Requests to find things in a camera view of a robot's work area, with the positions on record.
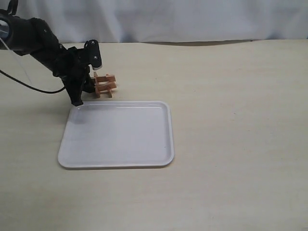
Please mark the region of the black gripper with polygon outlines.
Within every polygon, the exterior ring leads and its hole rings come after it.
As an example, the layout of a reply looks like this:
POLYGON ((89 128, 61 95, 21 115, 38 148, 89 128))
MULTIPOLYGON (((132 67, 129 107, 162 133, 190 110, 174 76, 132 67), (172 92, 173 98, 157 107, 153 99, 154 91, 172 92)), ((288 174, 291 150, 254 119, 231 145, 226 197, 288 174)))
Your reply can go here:
POLYGON ((90 58, 86 48, 60 47, 53 61, 52 74, 63 80, 64 87, 73 106, 83 105, 82 91, 95 92, 95 81, 89 75, 90 58))

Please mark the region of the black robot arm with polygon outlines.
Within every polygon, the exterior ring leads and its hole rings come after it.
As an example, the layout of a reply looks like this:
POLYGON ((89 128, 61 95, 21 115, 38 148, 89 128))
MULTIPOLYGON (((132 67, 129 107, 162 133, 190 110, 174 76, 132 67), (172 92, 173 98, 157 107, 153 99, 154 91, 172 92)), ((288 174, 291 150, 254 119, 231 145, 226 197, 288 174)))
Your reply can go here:
POLYGON ((61 79, 71 104, 80 106, 82 92, 94 93, 95 82, 90 70, 102 67, 99 43, 95 39, 84 47, 65 48, 42 19, 23 19, 16 15, 18 1, 9 2, 0 11, 0 48, 10 49, 19 56, 30 55, 61 79))

